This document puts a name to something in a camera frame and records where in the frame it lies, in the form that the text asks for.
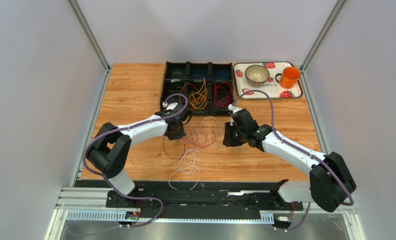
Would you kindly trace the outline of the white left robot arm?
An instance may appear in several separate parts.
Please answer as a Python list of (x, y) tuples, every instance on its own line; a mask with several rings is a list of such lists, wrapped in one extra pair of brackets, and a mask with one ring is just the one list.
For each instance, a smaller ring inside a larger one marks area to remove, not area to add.
[(167, 132), (172, 133), (173, 128), (180, 129), (185, 111), (185, 106), (171, 104), (166, 110), (139, 122), (123, 126), (104, 124), (83, 150), (83, 166), (91, 171), (86, 163), (89, 161), (117, 194), (127, 198), (135, 188), (134, 181), (124, 170), (130, 148)]

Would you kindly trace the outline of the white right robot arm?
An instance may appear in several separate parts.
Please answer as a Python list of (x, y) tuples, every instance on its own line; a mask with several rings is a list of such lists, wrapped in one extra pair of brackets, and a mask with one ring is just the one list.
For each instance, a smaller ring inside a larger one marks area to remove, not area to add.
[(282, 180), (275, 193), (284, 202), (310, 202), (333, 213), (345, 205), (356, 190), (356, 183), (343, 159), (331, 152), (325, 154), (294, 142), (272, 126), (258, 125), (250, 112), (230, 105), (231, 120), (226, 122), (223, 145), (238, 147), (248, 144), (264, 153), (275, 155), (308, 176), (307, 181)]

